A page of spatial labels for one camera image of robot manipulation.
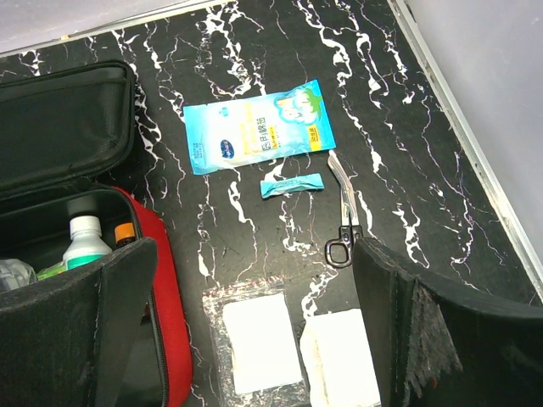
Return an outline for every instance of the bottle green label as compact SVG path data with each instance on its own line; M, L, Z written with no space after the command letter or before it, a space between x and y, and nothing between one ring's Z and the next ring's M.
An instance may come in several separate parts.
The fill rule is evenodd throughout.
M93 254L90 256L81 256L81 257L76 257L75 259L72 259L72 260L68 260L66 262L66 270L75 269L76 267L79 267L80 265L85 265L103 256L104 256L103 254Z

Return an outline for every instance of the bottle with orange cap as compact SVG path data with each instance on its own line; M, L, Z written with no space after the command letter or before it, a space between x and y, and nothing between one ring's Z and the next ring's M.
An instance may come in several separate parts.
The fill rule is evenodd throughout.
M117 248L123 248L127 244L136 241L136 232L131 222L123 223L115 228L115 244Z

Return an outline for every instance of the folded white cloth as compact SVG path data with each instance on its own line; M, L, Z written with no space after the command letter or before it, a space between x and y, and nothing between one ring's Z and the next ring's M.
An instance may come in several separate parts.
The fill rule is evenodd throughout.
M298 351L283 294L224 306L222 319L232 345L237 394L300 382Z
M308 318L300 350L312 407L380 403L366 328L359 309Z

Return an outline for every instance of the scissors handle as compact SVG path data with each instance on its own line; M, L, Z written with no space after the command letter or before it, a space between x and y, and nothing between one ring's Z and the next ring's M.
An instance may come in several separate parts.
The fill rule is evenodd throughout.
M344 269L353 263L353 247L358 239L362 238L362 226L341 226L339 228L339 238L328 240L324 247L324 258L327 263L337 269ZM332 248L341 246L345 249L345 261L336 261L332 258Z

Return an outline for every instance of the blue and white packet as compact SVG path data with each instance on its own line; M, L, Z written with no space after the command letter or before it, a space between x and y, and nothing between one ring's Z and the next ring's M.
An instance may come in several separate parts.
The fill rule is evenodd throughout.
M260 181L260 195L264 199L288 192L324 189L320 174L296 176L281 181Z
M290 92L183 108L197 176L336 147L316 80Z

